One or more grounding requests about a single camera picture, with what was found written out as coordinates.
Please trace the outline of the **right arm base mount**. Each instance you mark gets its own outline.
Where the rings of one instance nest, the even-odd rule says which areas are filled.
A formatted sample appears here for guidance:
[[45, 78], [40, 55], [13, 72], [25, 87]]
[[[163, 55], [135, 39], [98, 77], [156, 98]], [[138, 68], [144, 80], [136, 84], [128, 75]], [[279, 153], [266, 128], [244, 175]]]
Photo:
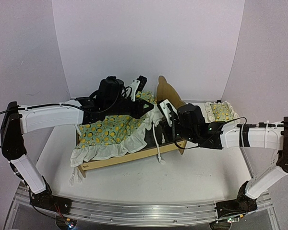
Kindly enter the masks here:
[[235, 199], [216, 202], [218, 220], [239, 217], [257, 210], [257, 199], [248, 197], [245, 190], [246, 184], [240, 187]]

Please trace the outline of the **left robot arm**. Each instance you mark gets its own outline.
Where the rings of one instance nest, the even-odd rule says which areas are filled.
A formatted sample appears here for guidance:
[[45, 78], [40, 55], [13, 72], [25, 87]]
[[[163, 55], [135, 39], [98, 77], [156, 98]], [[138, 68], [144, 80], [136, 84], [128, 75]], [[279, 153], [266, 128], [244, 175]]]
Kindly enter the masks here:
[[23, 134], [31, 131], [63, 125], [87, 125], [103, 121], [107, 115], [129, 115], [139, 119], [154, 107], [136, 95], [147, 82], [139, 76], [131, 85], [108, 76], [100, 82], [98, 90], [87, 97], [78, 97], [62, 103], [20, 106], [10, 102], [0, 112], [0, 149], [16, 175], [26, 182], [34, 194], [51, 189], [36, 166], [27, 156]]

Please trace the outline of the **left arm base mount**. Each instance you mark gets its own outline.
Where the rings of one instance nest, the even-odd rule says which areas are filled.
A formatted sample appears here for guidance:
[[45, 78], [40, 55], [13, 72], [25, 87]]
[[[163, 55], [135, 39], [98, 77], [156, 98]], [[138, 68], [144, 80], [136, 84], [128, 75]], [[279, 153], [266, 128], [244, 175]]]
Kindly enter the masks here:
[[64, 218], [64, 214], [69, 214], [71, 210], [72, 200], [53, 195], [49, 184], [46, 184], [46, 189], [40, 193], [34, 193], [29, 189], [29, 195], [32, 207], [56, 212], [61, 218]]

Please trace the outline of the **lemon print ruffled mattress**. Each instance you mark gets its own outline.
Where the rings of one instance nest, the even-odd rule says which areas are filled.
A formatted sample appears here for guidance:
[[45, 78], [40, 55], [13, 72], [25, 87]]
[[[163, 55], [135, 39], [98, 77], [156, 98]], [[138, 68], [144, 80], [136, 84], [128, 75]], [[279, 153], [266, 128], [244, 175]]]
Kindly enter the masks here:
[[[152, 103], [154, 105], [153, 110], [155, 110], [155, 108], [157, 108], [156, 97], [154, 97], [150, 91], [138, 93], [137, 98], [142, 98], [142, 99]], [[77, 134], [78, 134], [79, 128], [88, 127], [88, 129], [85, 129], [85, 132], [86, 132], [86, 134], [84, 135], [85, 144], [89, 144], [93, 140], [93, 138], [89, 137], [90, 134], [95, 134], [97, 137], [100, 137], [101, 138], [101, 144], [108, 144], [108, 136], [109, 135], [112, 135], [114, 137], [114, 140], [119, 142], [121, 140], [121, 138], [123, 138], [124, 136], [129, 136], [132, 134], [131, 131], [123, 132], [121, 134], [118, 133], [118, 131], [117, 131], [118, 129], [122, 129], [125, 126], [124, 121], [123, 121], [123, 118], [125, 116], [131, 117], [129, 115], [110, 115], [110, 116], [106, 116], [104, 121], [97, 121], [93, 124], [88, 124], [88, 125], [78, 125], [76, 128]], [[140, 120], [140, 119], [143, 119], [144, 116], [142, 116], [139, 119], [135, 119], [133, 117], [131, 117], [131, 118], [133, 118], [134, 120]], [[81, 183], [82, 178], [80, 176], [80, 172], [78, 171], [78, 169], [75, 167], [72, 167], [72, 174], [71, 174], [71, 177], [69, 179], [69, 186], [73, 186], [74, 182], [76, 182], [76, 181]]]

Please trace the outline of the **wooden pet bed frame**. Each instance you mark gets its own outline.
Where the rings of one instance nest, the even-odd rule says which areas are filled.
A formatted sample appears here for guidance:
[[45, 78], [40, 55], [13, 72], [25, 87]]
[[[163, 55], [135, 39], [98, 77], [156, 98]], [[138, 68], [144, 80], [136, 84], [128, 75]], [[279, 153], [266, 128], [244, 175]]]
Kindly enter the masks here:
[[101, 138], [95, 134], [90, 134], [89, 137], [93, 140], [89, 144], [85, 144], [85, 129], [88, 129], [88, 127], [79, 128], [77, 147], [73, 150], [71, 156], [71, 166], [77, 168], [82, 176], [85, 176], [85, 172], [88, 170], [135, 161], [154, 155], [157, 156], [158, 162], [162, 163], [163, 160], [160, 155], [172, 150], [183, 153], [183, 148], [187, 144], [185, 140], [179, 140], [176, 144], [159, 146], [155, 136], [155, 128], [153, 128], [153, 134], [156, 148], [144, 149], [147, 145], [144, 141], [145, 132], [152, 127], [157, 127], [161, 119], [161, 112], [158, 108], [148, 112], [140, 120], [125, 116], [123, 118], [125, 126], [117, 131], [120, 134], [131, 131], [132, 134], [124, 136], [119, 142], [115, 141], [112, 135], [109, 135], [108, 144], [101, 144]]

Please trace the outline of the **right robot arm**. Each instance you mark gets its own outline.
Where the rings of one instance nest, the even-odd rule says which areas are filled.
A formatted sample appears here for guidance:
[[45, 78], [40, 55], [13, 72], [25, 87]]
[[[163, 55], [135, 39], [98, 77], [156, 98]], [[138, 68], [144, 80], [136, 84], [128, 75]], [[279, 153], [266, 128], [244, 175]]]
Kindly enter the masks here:
[[172, 139], [182, 138], [196, 148], [262, 148], [276, 152], [270, 166], [242, 187], [237, 197], [256, 200], [262, 192], [288, 175], [288, 116], [282, 121], [249, 124], [238, 117], [230, 121], [207, 123], [200, 107], [185, 104], [175, 109], [169, 100], [158, 105], [172, 129]]

